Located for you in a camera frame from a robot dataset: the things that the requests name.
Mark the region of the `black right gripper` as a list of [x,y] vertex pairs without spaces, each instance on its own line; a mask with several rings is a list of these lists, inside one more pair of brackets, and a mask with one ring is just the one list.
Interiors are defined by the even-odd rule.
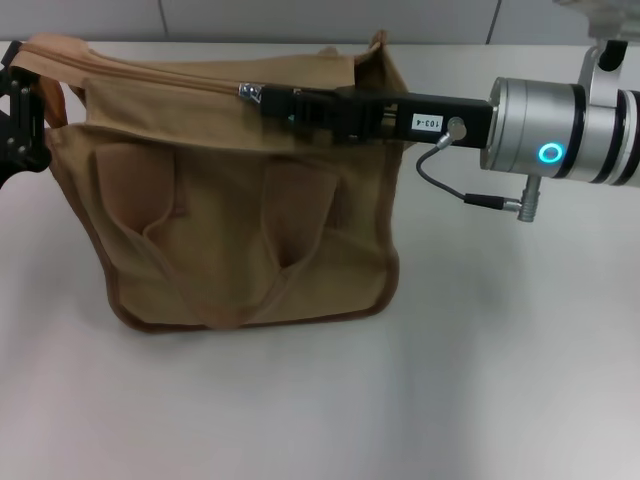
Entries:
[[[322,130],[334,143],[345,142],[337,130],[335,90],[263,87],[260,95],[262,117],[278,119],[296,134]],[[485,100],[359,89],[344,94],[344,131],[361,141],[435,144],[449,135],[456,146],[483,149],[492,119]]]

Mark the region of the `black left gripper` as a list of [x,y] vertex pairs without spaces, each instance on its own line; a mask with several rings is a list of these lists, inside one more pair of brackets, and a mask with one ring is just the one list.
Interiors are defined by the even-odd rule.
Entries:
[[21,46],[11,41],[1,59],[1,97],[9,99],[9,113],[1,113],[1,186],[21,172],[40,173],[51,162],[44,106],[34,90],[39,76],[11,66]]

